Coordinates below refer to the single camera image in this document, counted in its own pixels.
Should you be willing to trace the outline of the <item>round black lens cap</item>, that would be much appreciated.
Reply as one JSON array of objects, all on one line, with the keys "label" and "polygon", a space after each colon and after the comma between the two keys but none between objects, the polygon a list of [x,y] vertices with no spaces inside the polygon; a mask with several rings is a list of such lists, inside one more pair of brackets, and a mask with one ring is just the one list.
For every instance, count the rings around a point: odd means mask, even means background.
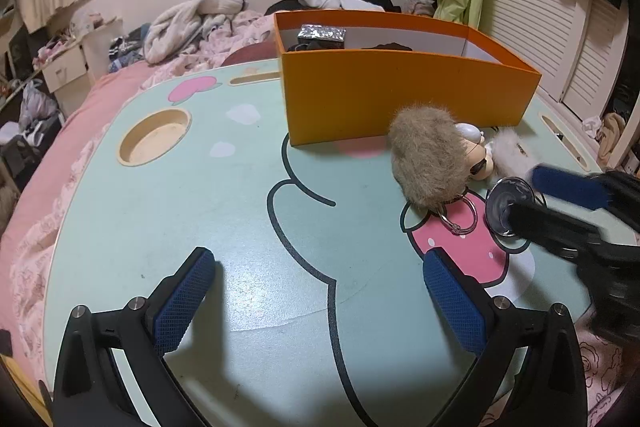
[{"label": "round black lens cap", "polygon": [[509,209],[516,202],[536,202],[534,190],[524,179],[507,176],[491,187],[485,199],[484,220],[492,233],[500,237],[514,235]]}]

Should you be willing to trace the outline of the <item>cream crumpled blanket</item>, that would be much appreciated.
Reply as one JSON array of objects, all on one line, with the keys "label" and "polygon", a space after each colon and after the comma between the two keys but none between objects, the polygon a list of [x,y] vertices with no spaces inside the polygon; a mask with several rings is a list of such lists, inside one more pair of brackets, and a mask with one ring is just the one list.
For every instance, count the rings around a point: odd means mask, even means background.
[{"label": "cream crumpled blanket", "polygon": [[205,36],[215,26],[244,9],[244,0],[189,0],[172,6],[150,23],[143,54],[149,64],[175,55],[196,35]]}]

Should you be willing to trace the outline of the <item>orange cardboard box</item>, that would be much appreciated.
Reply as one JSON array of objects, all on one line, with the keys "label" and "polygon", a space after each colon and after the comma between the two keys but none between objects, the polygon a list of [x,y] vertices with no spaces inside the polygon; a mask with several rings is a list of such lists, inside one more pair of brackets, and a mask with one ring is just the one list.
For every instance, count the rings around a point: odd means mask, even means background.
[{"label": "orange cardboard box", "polygon": [[[476,127],[513,127],[540,72],[480,31],[431,17],[372,11],[274,14],[292,145],[387,132],[415,105],[442,107]],[[344,49],[288,52],[303,24],[346,29]],[[366,50],[398,42],[411,52]]]}]

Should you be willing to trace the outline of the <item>beige furry plush keychain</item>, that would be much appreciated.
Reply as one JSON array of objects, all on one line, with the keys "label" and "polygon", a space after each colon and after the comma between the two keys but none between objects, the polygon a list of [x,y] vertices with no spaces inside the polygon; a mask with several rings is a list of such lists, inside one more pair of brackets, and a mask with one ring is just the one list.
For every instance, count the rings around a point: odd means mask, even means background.
[{"label": "beige furry plush keychain", "polygon": [[393,176],[408,202],[422,210],[442,211],[470,181],[483,181],[495,169],[484,132],[443,108],[401,109],[388,139]]}]

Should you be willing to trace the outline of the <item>black lace-trimmed fabric pouch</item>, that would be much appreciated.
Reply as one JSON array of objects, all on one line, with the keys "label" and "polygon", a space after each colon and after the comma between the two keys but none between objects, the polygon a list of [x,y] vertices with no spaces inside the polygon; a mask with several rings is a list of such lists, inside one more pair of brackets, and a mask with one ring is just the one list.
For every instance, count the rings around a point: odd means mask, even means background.
[{"label": "black lace-trimmed fabric pouch", "polygon": [[336,26],[303,24],[288,52],[344,49],[346,29]]}]

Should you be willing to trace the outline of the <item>white drawer cabinet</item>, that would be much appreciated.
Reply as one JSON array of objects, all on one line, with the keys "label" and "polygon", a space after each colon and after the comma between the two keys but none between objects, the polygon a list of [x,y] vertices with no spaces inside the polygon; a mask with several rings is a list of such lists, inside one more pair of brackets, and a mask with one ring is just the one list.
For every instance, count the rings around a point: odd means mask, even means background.
[{"label": "white drawer cabinet", "polygon": [[42,71],[47,89],[65,117],[85,102],[90,90],[107,74],[112,41],[122,34],[122,19],[114,17],[58,54]]}]

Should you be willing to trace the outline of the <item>white fluffy pompom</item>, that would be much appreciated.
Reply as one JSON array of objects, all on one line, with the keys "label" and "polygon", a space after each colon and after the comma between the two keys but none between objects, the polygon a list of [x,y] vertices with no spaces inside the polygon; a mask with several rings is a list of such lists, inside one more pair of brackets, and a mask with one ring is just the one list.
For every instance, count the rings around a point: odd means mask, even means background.
[{"label": "white fluffy pompom", "polygon": [[513,129],[497,132],[492,140],[491,153],[495,168],[501,176],[528,179],[530,172],[539,164],[534,152]]}]

